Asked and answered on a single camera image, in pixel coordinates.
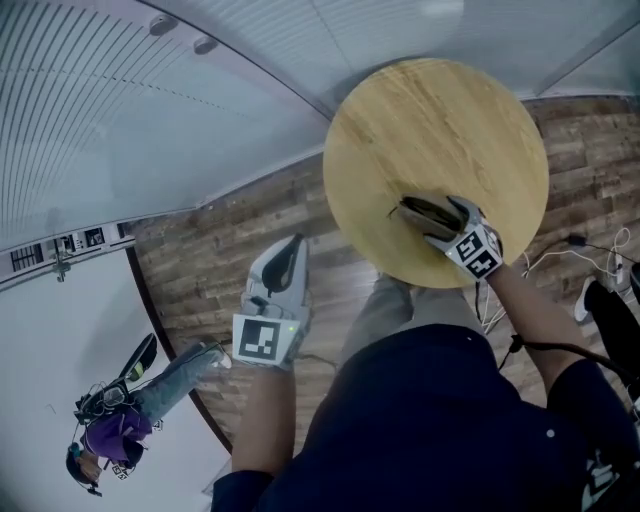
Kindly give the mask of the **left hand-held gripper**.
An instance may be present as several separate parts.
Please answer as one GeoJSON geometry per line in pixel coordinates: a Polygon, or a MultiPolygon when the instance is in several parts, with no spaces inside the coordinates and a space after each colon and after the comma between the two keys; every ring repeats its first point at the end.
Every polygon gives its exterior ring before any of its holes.
{"type": "Polygon", "coordinates": [[[278,270],[280,243],[262,252],[249,270],[248,288],[262,287],[271,296],[281,288],[288,301],[302,301],[285,308],[257,295],[243,294],[241,310],[233,315],[232,357],[241,363],[291,371],[311,320],[311,308],[303,299],[307,282],[308,244],[295,234],[282,251],[282,273],[278,270]]]}

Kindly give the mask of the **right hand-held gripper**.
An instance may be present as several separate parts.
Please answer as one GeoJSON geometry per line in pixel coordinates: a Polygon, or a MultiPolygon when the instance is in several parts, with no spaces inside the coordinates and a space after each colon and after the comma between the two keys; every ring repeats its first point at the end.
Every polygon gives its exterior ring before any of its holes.
{"type": "Polygon", "coordinates": [[[468,227],[451,240],[424,234],[424,240],[453,261],[474,280],[486,279],[503,264],[503,247],[498,232],[485,219],[482,210],[472,201],[447,195],[450,215],[460,227],[468,227]]]}

